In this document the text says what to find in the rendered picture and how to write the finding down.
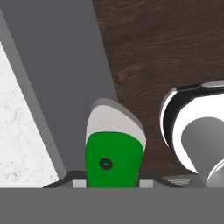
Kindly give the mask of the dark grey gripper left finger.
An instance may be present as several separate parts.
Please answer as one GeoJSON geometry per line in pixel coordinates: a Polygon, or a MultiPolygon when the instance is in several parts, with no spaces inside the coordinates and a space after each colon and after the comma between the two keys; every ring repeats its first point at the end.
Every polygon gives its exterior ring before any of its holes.
{"type": "Polygon", "coordinates": [[[63,179],[60,179],[49,185],[45,185],[45,188],[56,187],[87,188],[87,174],[85,171],[69,171],[63,179]]]}

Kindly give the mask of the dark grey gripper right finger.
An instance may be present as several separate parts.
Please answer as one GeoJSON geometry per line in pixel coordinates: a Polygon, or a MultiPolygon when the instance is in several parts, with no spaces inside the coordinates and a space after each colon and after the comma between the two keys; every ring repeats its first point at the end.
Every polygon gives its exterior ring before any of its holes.
{"type": "Polygon", "coordinates": [[[159,188],[159,187],[170,187],[178,188],[179,186],[162,179],[155,172],[151,171],[140,171],[138,174],[138,186],[140,188],[159,188]]]}

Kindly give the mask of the green-handled knife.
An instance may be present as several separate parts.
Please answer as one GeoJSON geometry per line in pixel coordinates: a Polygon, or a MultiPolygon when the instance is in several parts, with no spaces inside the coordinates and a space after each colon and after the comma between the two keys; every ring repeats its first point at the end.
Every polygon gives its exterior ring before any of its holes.
{"type": "Polygon", "coordinates": [[[89,187],[135,187],[145,148],[144,127],[131,111],[109,98],[94,102],[85,142],[89,187]]]}

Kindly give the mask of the white and black round object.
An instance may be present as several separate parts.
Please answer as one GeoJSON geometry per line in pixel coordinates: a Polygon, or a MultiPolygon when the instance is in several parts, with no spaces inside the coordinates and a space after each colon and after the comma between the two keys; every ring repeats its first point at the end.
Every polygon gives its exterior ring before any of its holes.
{"type": "Polygon", "coordinates": [[[172,88],[161,102],[159,125],[187,170],[207,188],[224,188],[224,80],[172,88]]]}

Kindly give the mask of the dark grey cupboard front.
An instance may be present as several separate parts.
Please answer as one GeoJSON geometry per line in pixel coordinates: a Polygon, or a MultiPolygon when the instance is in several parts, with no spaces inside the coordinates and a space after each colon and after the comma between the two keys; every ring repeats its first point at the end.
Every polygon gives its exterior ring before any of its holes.
{"type": "Polygon", "coordinates": [[[92,0],[0,0],[0,41],[54,168],[85,168],[92,103],[116,98],[92,0]]]}

